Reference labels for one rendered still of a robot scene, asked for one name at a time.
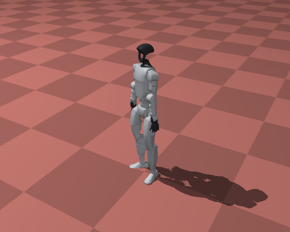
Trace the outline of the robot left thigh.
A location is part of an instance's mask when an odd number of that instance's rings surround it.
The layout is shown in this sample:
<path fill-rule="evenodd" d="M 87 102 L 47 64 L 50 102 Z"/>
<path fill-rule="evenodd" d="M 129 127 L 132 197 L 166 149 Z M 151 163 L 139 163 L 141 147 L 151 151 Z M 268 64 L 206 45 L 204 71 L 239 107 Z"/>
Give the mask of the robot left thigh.
<path fill-rule="evenodd" d="M 156 145 L 154 143 L 156 132 L 154 131 L 152 132 L 152 129 L 150 130 L 151 124 L 152 124 L 150 117 L 151 117 L 150 114 L 147 113 L 147 117 L 144 119 L 143 134 L 144 134 L 144 142 L 145 142 L 146 149 L 147 151 L 149 150 L 152 153 L 154 150 L 154 145 Z"/>

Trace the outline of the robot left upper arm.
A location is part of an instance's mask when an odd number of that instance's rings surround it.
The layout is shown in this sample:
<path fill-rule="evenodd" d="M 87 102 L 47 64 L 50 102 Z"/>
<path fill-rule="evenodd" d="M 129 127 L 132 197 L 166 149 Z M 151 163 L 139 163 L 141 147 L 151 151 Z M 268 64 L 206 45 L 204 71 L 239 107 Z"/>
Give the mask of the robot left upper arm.
<path fill-rule="evenodd" d="M 157 97 L 157 83 L 159 80 L 159 75 L 154 70 L 147 71 L 147 78 L 149 80 L 149 90 L 150 94 L 147 95 L 146 100 L 150 102 L 152 96 Z"/>

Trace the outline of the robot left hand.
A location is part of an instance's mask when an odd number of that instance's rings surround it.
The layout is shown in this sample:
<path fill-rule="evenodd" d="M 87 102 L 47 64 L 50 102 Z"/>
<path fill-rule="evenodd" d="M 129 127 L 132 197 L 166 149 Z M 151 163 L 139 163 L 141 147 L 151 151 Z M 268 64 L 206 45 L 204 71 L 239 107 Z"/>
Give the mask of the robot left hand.
<path fill-rule="evenodd" d="M 158 121 L 155 121 L 153 122 L 153 118 L 151 117 L 151 128 L 150 130 L 152 129 L 152 132 L 157 132 L 157 130 L 159 130 L 159 124 L 158 124 Z"/>

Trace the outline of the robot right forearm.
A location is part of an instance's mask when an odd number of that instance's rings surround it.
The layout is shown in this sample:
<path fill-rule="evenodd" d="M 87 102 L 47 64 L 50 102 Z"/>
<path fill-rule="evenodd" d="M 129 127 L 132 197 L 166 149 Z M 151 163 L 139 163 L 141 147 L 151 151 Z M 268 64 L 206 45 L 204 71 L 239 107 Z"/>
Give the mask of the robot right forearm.
<path fill-rule="evenodd" d="M 137 103 L 137 96 L 136 96 L 136 93 L 135 93 L 135 90 L 132 89 L 131 87 L 131 97 L 130 97 L 130 103 L 133 102 L 134 105 Z"/>

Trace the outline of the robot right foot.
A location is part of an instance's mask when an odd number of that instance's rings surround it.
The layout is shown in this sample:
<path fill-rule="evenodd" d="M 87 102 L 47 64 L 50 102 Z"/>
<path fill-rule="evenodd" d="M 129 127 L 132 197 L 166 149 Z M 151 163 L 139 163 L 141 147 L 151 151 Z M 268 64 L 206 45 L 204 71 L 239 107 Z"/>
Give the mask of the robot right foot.
<path fill-rule="evenodd" d="M 147 168 L 147 167 L 149 167 L 149 164 L 147 161 L 145 161 L 144 164 L 140 164 L 140 162 L 138 162 L 138 163 L 130 165 L 130 168 Z"/>

